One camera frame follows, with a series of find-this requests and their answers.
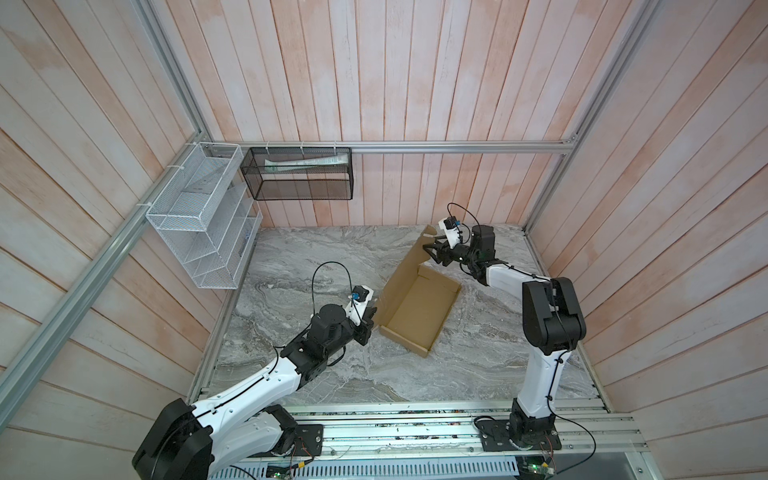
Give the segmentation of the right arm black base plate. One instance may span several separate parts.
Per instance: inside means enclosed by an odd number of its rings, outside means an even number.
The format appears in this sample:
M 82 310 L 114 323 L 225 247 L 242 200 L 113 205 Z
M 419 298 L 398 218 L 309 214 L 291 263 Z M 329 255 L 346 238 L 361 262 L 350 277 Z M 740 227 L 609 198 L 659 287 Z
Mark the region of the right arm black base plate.
M 473 425 L 485 452 L 557 451 L 562 449 L 562 443 L 554 420 L 554 416 L 521 419 L 511 415 L 509 419 L 495 419 L 482 415 L 473 419 Z

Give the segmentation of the brown cardboard box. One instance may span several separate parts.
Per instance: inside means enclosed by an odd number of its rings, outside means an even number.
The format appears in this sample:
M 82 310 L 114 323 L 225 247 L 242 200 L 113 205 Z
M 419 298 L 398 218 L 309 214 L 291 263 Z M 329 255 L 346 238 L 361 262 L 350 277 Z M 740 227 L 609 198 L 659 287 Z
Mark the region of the brown cardboard box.
M 423 249 L 437 231 L 428 225 L 388 280 L 376 302 L 374 322 L 381 334 L 426 358 L 451 313 L 461 284 L 429 267 Z

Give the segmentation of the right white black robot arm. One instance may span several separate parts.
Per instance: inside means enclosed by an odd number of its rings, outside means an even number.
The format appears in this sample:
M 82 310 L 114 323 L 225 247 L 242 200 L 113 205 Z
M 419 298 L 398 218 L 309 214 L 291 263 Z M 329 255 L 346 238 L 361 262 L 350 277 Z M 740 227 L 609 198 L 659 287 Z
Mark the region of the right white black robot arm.
M 438 264 L 460 265 L 480 284 L 521 301 L 523 333 L 531 351 L 523 387 L 513 400 L 508 431 L 524 435 L 549 433 L 556 415 L 553 400 L 571 353 L 587 333 L 586 322 L 571 280 L 524 271 L 496 257 L 494 228 L 465 227 L 453 216 L 438 222 L 439 234 L 423 249 Z

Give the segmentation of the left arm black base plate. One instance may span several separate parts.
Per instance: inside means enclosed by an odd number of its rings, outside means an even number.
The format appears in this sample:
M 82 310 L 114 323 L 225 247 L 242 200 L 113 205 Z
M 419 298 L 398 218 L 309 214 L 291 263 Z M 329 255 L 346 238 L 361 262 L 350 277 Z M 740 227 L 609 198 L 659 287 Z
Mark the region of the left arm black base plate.
M 322 424 L 297 424 L 286 427 L 275 444 L 273 452 L 278 455 L 320 456 L 323 438 L 324 426 Z

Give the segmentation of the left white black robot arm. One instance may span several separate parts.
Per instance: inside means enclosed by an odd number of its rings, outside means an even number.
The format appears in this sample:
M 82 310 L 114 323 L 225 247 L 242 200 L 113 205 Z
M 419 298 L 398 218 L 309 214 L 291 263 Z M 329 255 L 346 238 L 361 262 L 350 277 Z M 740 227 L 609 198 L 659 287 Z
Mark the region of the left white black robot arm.
M 334 365 L 331 357 L 341 356 L 349 342 L 366 345 L 375 313 L 356 301 L 325 305 L 257 373 L 193 404 L 167 404 L 132 459 L 138 476 L 206 479 L 254 454 L 287 454 L 298 440 L 298 425 L 279 400 Z

